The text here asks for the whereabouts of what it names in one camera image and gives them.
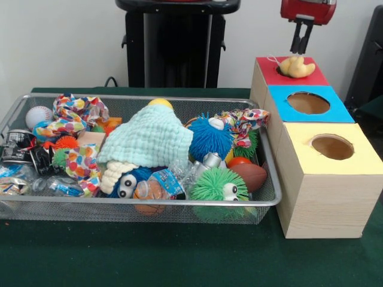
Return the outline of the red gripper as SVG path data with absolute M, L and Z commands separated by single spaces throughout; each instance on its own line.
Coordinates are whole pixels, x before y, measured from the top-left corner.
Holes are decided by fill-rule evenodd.
M 280 14 L 282 18 L 290 21 L 296 19 L 313 20 L 315 25 L 327 25 L 332 19 L 337 1 L 300 1 L 300 0 L 282 0 Z M 302 21 L 296 21 L 293 40 L 290 51 L 293 54 L 303 55 L 312 32 L 312 24 L 306 24 L 305 35 L 300 38 Z

